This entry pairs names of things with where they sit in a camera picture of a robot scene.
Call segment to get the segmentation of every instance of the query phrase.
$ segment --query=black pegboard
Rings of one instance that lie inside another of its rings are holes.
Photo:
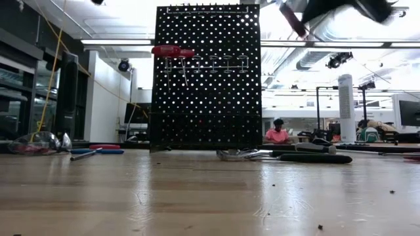
[[[259,5],[158,7],[155,42],[201,60],[154,58],[152,146],[261,144]]]

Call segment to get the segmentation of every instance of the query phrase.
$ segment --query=fluorescent light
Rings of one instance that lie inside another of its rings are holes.
[[[151,40],[136,39],[136,40],[121,40],[121,39],[84,39],[81,40],[84,45],[150,45]]]
[[[382,47],[376,42],[314,42],[314,47]]]
[[[418,48],[420,43],[410,42],[410,43],[391,43],[391,47],[404,47],[404,48]]]
[[[302,41],[267,41],[261,40],[261,46],[274,46],[274,47],[303,47],[306,42]]]

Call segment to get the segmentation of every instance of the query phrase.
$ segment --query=wooden table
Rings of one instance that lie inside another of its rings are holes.
[[[0,156],[0,235],[419,235],[420,165],[353,158],[311,165],[227,163],[214,151],[127,150],[72,163],[65,155]]]

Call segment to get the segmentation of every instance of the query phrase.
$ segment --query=cable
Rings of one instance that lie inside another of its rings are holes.
[[[386,79],[384,79],[384,78],[382,78],[380,75],[378,75],[377,73],[375,73],[375,72],[373,72],[371,69],[369,69],[367,66],[365,66],[365,65],[363,65],[362,63],[360,63],[359,61],[357,61],[355,58],[353,58],[353,60],[355,60],[358,64],[360,64],[362,67],[364,67],[365,69],[367,69],[368,71],[370,71],[372,74],[374,74],[375,76],[377,76],[378,78],[380,78],[380,79],[382,79],[383,81],[385,81],[385,82],[387,82],[388,84],[392,84],[391,82],[389,82],[389,81],[387,81]],[[405,92],[406,94],[408,94],[408,95],[410,95],[410,96],[412,96],[412,97],[414,97],[414,98],[416,98],[416,99],[418,99],[418,100],[420,100],[420,97],[418,97],[418,96],[416,96],[416,95],[414,95],[414,94],[412,94],[412,93],[410,93],[410,92],[407,92],[407,91],[405,91],[405,90],[401,90],[402,92]]]
[[[67,0],[64,0],[63,16],[65,16],[65,14],[66,14],[66,5],[67,5]],[[61,37],[62,37],[62,33],[63,33],[63,28],[64,28],[64,19],[65,18],[63,17],[63,21],[62,21],[61,28],[60,28],[60,33],[58,34],[58,42],[57,42],[57,47],[56,47],[56,50],[55,50],[54,64],[52,65],[52,71],[51,71],[50,81],[49,81],[48,90],[47,90],[47,97],[45,98],[45,104],[44,104],[44,108],[43,108],[43,111],[42,111],[41,123],[38,127],[38,132],[41,131],[41,129],[42,129],[42,124],[44,123],[44,119],[45,119],[45,112],[47,110],[48,100],[50,98],[51,84],[53,83],[55,68],[57,66],[58,51],[60,49],[60,42],[61,42]]]
[[[41,7],[39,6],[38,0],[34,0],[34,2],[35,2],[35,4],[37,5],[37,8],[38,8],[39,12],[41,13],[42,17],[44,18],[44,20],[46,21],[46,23],[47,23],[47,24],[48,24],[48,26],[50,27],[51,31],[54,33],[54,35],[56,36],[56,38],[57,38],[57,39],[59,39],[59,35],[57,34],[57,32],[55,32],[55,30],[54,30],[53,26],[52,26],[52,25],[51,25],[51,23],[48,21],[47,17],[45,16],[45,13],[42,11]],[[71,53],[71,52],[70,52],[70,50],[68,49],[68,47],[66,46],[66,44],[65,44],[64,42],[62,42],[61,40],[59,40],[59,41],[58,41],[58,43],[60,43],[60,44],[64,47],[64,49],[66,49],[66,52]],[[118,96],[118,95],[114,94],[112,91],[110,91],[109,89],[107,89],[104,85],[101,85],[98,81],[96,81],[96,80],[94,79],[94,77],[92,77],[92,75],[91,75],[91,74],[87,71],[87,69],[85,69],[85,68],[84,68],[84,67],[83,67],[80,63],[78,63],[77,65],[79,66],[79,68],[80,68],[80,69],[81,69],[84,73],[86,73],[86,74],[88,75],[88,77],[89,77],[90,79],[93,79],[93,81],[94,81],[96,84],[98,84],[99,86],[101,86],[101,87],[102,87],[105,91],[109,92],[110,94],[114,95],[115,97],[119,98],[120,100],[123,100],[124,102],[127,102],[127,103],[129,103],[129,104],[132,104],[132,105],[134,105],[134,107],[137,107],[137,108],[141,109],[141,107],[140,107],[139,105],[137,105],[137,104],[135,104],[135,103],[132,103],[132,102],[130,102],[130,101],[128,101],[128,100],[126,100],[126,99],[124,99],[124,98],[121,98],[120,96]],[[142,111],[143,111],[143,114],[144,114],[144,115],[148,118],[148,116],[147,116],[146,112],[145,112],[144,110],[142,110]]]
[[[133,112],[131,113],[129,123],[127,124],[127,128],[125,129],[125,140],[127,140],[127,135],[129,134],[128,131],[129,131],[130,123],[131,123],[131,118],[133,118],[133,115],[134,115],[134,110],[136,110],[136,108],[133,108]]]

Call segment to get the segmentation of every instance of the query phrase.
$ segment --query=white column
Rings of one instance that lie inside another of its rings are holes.
[[[356,121],[354,115],[353,79],[349,74],[339,76],[339,104],[341,141],[356,141]]]

